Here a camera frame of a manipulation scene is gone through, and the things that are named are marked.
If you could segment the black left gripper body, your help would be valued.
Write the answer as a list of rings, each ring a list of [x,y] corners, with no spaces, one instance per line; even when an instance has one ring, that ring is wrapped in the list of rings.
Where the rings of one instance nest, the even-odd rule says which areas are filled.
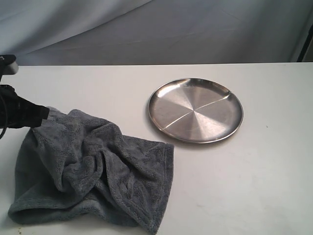
[[[18,129],[18,95],[10,85],[0,86],[0,127]]]

